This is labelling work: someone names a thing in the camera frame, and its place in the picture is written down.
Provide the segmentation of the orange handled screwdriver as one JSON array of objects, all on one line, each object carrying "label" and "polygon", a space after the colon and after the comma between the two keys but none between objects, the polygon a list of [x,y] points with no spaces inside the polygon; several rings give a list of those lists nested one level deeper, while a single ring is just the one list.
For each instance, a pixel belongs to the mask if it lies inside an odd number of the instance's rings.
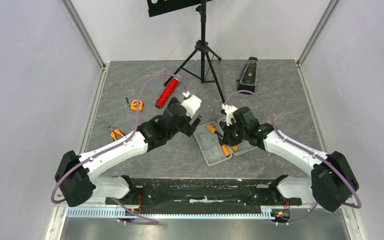
[{"label": "orange handled screwdriver", "polygon": [[227,145],[222,144],[222,145],[221,145],[221,150],[222,150],[223,154],[224,154],[227,158],[231,155],[230,150],[229,150],[229,148],[228,148]]},{"label": "orange handled screwdriver", "polygon": [[223,135],[211,124],[207,124],[206,128],[211,132],[216,134],[218,137],[222,138]]}]

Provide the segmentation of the grey plastic tool case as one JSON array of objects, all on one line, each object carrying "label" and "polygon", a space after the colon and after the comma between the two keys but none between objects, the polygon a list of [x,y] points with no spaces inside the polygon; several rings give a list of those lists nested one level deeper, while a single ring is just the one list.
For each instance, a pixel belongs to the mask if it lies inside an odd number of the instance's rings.
[{"label": "grey plastic tool case", "polygon": [[226,119],[222,117],[217,121],[211,121],[199,125],[193,133],[203,158],[209,167],[225,162],[232,157],[238,157],[257,148],[256,146],[250,145],[248,141],[243,141],[239,145],[236,145],[238,146],[237,151],[234,151],[231,146],[227,145],[231,155],[226,157],[222,152],[219,137],[210,132],[206,127],[207,125],[213,125],[222,134],[223,130],[220,126],[220,122],[225,120]]}]

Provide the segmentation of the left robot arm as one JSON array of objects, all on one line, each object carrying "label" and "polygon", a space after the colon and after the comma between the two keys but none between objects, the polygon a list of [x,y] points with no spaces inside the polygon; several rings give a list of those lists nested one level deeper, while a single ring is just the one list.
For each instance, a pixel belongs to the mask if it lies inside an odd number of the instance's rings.
[{"label": "left robot arm", "polygon": [[128,177],[102,177],[102,173],[125,160],[164,146],[178,133],[190,137],[202,119],[197,114],[201,104],[202,100],[196,95],[183,101],[173,97],[161,115],[141,123],[121,139],[81,154],[73,150],[66,152],[54,176],[56,186],[51,201],[77,207],[91,198],[116,198],[124,204],[132,204],[137,191]]}]

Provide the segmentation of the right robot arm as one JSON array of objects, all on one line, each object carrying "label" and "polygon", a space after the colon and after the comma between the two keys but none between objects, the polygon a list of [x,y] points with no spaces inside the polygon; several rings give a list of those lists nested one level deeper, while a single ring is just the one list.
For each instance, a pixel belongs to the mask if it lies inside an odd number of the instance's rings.
[{"label": "right robot arm", "polygon": [[247,142],[287,160],[309,176],[278,177],[268,191],[273,203],[307,200],[329,212],[335,212],[341,206],[361,208],[357,196],[358,181],[342,153],[318,151],[289,138],[273,124],[259,123],[248,107],[223,104],[221,113],[225,115],[225,120],[220,123],[224,145],[233,147]]}]

